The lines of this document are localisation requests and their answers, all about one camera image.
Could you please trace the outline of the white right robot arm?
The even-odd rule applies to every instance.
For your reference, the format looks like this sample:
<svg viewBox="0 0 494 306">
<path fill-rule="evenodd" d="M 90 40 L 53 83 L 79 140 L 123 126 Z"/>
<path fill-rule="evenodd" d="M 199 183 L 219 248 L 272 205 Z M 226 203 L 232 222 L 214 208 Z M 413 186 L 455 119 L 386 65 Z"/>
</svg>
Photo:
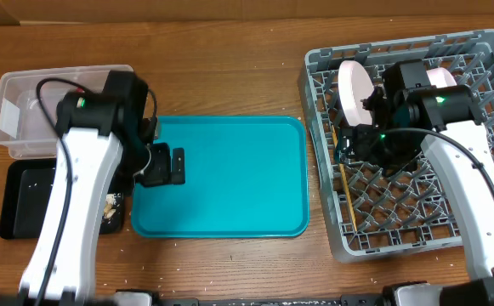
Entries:
<svg viewBox="0 0 494 306">
<path fill-rule="evenodd" d="M 434 169 L 462 238 L 469 280 L 387 286 L 380 305 L 494 305 L 494 161 L 472 90 L 445 68 L 395 63 L 375 85 L 353 60 L 338 68 L 346 126 L 335 155 L 399 171 L 418 155 Z"/>
</svg>

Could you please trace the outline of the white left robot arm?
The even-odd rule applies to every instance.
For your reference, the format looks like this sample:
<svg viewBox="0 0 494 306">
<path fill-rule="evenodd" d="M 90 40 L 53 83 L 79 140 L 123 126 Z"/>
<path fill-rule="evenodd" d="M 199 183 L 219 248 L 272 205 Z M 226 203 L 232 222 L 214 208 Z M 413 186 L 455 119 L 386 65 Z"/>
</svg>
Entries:
<svg viewBox="0 0 494 306">
<path fill-rule="evenodd" d="M 114 179 L 128 188 L 185 183 L 185 152 L 155 143 L 156 96 L 132 71 L 111 70 L 103 89 L 73 89 L 50 116 L 57 138 L 53 188 L 42 231 L 15 295 L 0 305 L 155 305 L 154 292 L 129 289 L 96 297 L 95 257 L 105 198 Z"/>
</svg>

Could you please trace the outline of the wooden chopstick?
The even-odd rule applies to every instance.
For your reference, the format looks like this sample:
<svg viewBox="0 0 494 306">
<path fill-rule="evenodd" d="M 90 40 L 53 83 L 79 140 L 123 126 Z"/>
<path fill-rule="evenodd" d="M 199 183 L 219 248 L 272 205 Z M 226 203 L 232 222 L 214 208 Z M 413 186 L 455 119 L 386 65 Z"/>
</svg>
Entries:
<svg viewBox="0 0 494 306">
<path fill-rule="evenodd" d="M 335 147 L 334 153 L 337 154 L 338 153 L 338 137 L 336 134 L 335 127 L 330 126 L 330 128 L 332 131 L 332 140 L 333 140 L 334 147 Z M 355 211 L 354 211 L 352 201 L 351 201 L 351 196 L 349 193 L 349 185 L 348 185 L 348 181 L 346 178 L 346 172 L 345 172 L 344 164 L 340 161 L 339 157 L 334 157 L 334 158 L 339 162 L 339 164 L 338 164 L 339 165 L 339 171 L 341 173 L 342 186 L 343 186 L 343 190 L 344 190 L 344 193 L 346 196 L 346 201 L 347 201 L 349 215 L 350 215 L 350 221 L 353 224 L 354 232 L 357 232 L 357 225 L 356 225 L 356 220 L 355 220 Z"/>
</svg>

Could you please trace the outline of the pile of peanut shells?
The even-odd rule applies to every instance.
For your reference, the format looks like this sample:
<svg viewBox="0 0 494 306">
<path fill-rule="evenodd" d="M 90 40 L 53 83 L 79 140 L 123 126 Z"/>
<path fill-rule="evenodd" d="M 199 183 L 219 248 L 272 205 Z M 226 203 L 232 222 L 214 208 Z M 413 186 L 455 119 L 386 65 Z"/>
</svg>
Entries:
<svg viewBox="0 0 494 306">
<path fill-rule="evenodd" d="M 107 194 L 105 198 L 104 219 L 110 219 L 114 215 L 116 212 L 115 205 L 116 196 L 114 194 Z"/>
</svg>

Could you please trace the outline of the pink dinner plate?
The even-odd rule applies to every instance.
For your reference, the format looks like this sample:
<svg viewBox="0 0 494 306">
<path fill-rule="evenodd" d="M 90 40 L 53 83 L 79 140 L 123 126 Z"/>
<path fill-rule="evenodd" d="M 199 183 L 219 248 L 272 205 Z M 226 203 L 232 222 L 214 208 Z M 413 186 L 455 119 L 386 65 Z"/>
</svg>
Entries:
<svg viewBox="0 0 494 306">
<path fill-rule="evenodd" d="M 363 108 L 362 100 L 369 98 L 373 90 L 372 80 L 362 64 L 353 60 L 341 63 L 338 69 L 338 94 L 341 110 L 350 126 L 372 124 L 372 115 Z"/>
</svg>

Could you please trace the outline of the pink rimmed bowl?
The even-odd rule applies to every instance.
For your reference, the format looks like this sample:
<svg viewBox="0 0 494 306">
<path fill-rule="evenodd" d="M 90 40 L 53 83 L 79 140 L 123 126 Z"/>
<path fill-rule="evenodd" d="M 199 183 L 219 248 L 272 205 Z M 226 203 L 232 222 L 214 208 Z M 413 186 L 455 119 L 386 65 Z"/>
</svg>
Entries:
<svg viewBox="0 0 494 306">
<path fill-rule="evenodd" d="M 454 87 L 457 85 L 454 76 L 446 68 L 434 68 L 427 71 L 430 84 L 436 88 Z"/>
</svg>

